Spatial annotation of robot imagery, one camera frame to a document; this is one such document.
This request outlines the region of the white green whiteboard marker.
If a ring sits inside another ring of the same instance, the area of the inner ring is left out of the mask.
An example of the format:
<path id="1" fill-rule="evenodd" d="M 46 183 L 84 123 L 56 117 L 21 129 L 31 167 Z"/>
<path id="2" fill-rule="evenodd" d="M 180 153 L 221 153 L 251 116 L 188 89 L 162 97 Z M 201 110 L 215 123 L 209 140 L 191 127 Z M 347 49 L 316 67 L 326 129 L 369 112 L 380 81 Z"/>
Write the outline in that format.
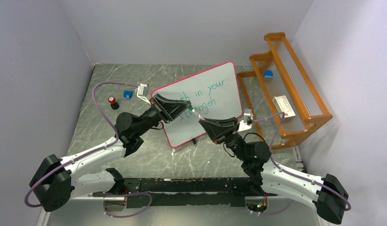
<path id="1" fill-rule="evenodd" d="M 197 110 L 195 110 L 194 107 L 192 107 L 192 106 L 189 107 L 189 110 L 190 110 L 194 115 L 196 115 L 200 120 L 205 120 L 204 117 L 201 116 L 201 115 L 197 112 Z"/>

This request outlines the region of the pink-framed whiteboard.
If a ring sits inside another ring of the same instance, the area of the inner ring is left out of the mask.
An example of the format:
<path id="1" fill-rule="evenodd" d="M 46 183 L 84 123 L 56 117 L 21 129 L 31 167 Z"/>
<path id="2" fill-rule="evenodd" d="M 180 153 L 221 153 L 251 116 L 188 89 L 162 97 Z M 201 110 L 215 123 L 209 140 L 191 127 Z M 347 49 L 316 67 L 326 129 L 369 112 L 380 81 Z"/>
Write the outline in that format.
<path id="1" fill-rule="evenodd" d="M 225 62 L 186 78 L 154 89 L 152 96 L 190 101 L 193 109 L 210 119 L 229 119 L 243 114 L 239 85 L 233 62 Z M 179 147 L 205 134 L 199 118 L 185 110 L 173 122 L 164 125 L 168 144 Z"/>

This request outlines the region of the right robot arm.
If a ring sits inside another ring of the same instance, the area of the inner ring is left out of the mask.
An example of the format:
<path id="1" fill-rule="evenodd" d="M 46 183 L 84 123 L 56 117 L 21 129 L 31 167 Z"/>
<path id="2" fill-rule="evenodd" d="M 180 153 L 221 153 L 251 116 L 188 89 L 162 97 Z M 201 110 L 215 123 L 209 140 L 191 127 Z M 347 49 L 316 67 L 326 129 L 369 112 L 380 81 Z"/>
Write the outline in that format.
<path id="1" fill-rule="evenodd" d="M 249 176 L 248 190 L 254 194 L 276 194 L 313 208 L 322 219 L 340 225 L 351 210 L 349 195 L 337 177 L 314 176 L 277 163 L 265 141 L 246 142 L 238 133 L 235 117 L 226 120 L 199 119 L 208 137 L 230 149 Z"/>

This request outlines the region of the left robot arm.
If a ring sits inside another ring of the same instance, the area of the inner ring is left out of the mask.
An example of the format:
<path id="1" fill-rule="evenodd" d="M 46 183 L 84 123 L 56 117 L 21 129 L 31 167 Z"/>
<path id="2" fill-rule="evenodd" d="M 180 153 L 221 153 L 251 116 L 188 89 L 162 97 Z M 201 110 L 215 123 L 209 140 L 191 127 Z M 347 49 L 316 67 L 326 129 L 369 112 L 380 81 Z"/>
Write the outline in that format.
<path id="1" fill-rule="evenodd" d="M 174 121 L 191 106 L 188 100 L 172 100 L 156 94 L 142 115 L 120 113 L 113 125 L 114 136 L 102 144 L 62 158 L 54 154 L 46 157 L 29 184 L 29 192 L 40 202 L 37 206 L 52 212 L 85 194 L 126 194 L 125 179 L 115 168 L 91 174 L 92 168 L 133 154 L 143 144 L 143 134 L 160 122 Z"/>

